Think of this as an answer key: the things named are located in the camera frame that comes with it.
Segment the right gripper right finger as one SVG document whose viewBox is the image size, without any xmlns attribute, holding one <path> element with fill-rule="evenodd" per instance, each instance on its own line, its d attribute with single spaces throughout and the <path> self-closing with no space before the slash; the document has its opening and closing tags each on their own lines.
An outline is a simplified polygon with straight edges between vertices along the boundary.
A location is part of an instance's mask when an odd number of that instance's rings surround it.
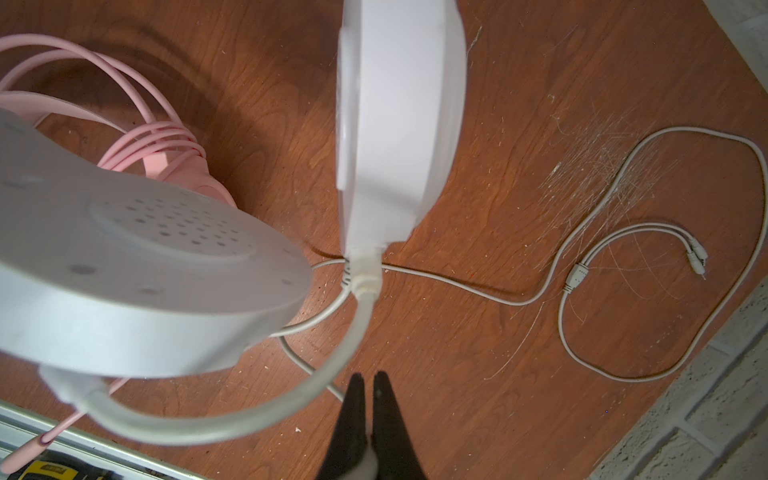
<svg viewBox="0 0 768 480">
<path fill-rule="evenodd" d="M 390 378 L 374 377 L 372 446 L 378 460 L 377 478 L 426 480 L 405 425 Z"/>
</svg>

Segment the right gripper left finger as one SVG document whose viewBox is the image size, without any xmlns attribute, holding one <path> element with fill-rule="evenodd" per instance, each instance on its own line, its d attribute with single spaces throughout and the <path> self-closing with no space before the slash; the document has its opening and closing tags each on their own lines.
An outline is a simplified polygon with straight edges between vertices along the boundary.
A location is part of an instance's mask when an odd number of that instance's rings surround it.
<svg viewBox="0 0 768 480">
<path fill-rule="evenodd" d="M 364 379 L 352 375 L 317 480 L 341 479 L 362 461 L 366 452 Z"/>
</svg>

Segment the white headphones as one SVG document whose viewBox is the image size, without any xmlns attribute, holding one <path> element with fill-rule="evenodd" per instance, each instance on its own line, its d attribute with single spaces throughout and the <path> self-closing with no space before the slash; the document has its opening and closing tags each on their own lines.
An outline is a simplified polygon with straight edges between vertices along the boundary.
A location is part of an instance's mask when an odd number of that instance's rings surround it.
<svg viewBox="0 0 768 480">
<path fill-rule="evenodd" d="M 234 366 L 283 333 L 312 283 L 284 235 L 250 214 L 102 169 L 1 108 L 1 349 L 35 363 L 64 403 L 123 437 L 217 443 L 304 408 L 360 345 L 385 249 L 439 198 L 461 130 L 466 41 L 453 1 L 348 1 L 339 32 L 336 187 L 357 301 L 327 361 L 294 390 L 207 418 L 141 414 L 108 377 L 172 378 Z"/>
</svg>

